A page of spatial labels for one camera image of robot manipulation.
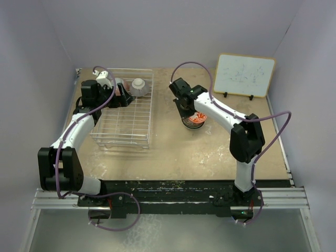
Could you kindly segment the blue floral bowl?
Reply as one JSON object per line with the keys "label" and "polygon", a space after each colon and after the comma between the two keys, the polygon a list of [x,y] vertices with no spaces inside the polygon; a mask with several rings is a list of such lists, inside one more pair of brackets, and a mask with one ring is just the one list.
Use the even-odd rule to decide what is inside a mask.
{"label": "blue floral bowl", "polygon": [[203,126],[203,124],[195,124],[195,125],[185,124],[184,126],[189,130],[198,130]]}

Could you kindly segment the pink patterned bowl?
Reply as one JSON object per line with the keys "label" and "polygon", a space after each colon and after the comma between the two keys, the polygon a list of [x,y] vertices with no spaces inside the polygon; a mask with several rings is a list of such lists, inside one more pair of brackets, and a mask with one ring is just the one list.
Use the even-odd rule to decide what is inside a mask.
{"label": "pink patterned bowl", "polygon": [[[127,92],[129,92],[129,89],[130,89],[129,84],[128,84],[124,79],[121,79],[121,78],[115,78],[115,80],[116,80],[116,83],[117,83],[117,84],[122,83],[124,89],[125,89]],[[116,87],[115,95],[116,95],[116,96],[121,96],[121,93],[120,93],[120,90],[119,90],[118,87]]]}

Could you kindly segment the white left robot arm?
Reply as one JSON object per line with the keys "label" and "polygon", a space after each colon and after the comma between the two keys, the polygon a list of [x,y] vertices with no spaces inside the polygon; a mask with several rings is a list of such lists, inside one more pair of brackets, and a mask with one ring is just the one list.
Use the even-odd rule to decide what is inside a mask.
{"label": "white left robot arm", "polygon": [[99,179],[84,175],[77,152],[104,108],[127,107],[133,100],[120,78],[83,81],[81,97],[76,101],[70,124],[50,147],[38,151],[42,189],[88,194],[95,205],[104,205],[108,200],[107,191],[101,189]]}

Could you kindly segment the white wire dish rack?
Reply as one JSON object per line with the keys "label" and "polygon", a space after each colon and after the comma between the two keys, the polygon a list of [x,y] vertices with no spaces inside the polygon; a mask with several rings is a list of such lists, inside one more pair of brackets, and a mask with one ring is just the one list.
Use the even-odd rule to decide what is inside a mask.
{"label": "white wire dish rack", "polygon": [[153,101],[154,72],[151,69],[111,68],[116,78],[131,84],[136,78],[144,80],[149,92],[135,97],[127,107],[105,108],[91,131],[90,136],[99,146],[140,146],[148,149],[150,145],[151,112]]}

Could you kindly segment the grey striped bowl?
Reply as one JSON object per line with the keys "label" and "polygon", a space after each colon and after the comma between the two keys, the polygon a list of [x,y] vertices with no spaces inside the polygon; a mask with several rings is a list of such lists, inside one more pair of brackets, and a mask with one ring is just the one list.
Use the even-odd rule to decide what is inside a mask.
{"label": "grey striped bowl", "polygon": [[142,97],[150,92],[150,87],[141,78],[136,78],[132,81],[130,86],[130,94],[135,97]]}

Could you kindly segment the orange floral bowl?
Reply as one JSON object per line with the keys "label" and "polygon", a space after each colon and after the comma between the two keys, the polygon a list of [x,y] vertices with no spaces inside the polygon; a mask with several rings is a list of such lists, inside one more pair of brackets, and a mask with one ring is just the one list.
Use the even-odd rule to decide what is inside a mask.
{"label": "orange floral bowl", "polygon": [[194,113],[191,117],[188,118],[191,122],[196,123],[196,124],[201,124],[204,123],[207,119],[207,115],[196,112]]}

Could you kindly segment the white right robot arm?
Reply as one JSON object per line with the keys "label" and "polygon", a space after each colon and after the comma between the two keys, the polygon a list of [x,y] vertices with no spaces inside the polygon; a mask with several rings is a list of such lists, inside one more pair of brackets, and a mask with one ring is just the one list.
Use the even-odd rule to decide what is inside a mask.
{"label": "white right robot arm", "polygon": [[169,85],[175,96],[180,117],[184,120],[200,112],[216,121],[230,134],[229,151],[236,160],[236,177],[233,193],[238,205],[246,205],[252,199],[255,185],[253,162],[257,160],[265,145],[265,138],[258,117],[245,115],[223,104],[204,87],[190,85],[182,78]]}

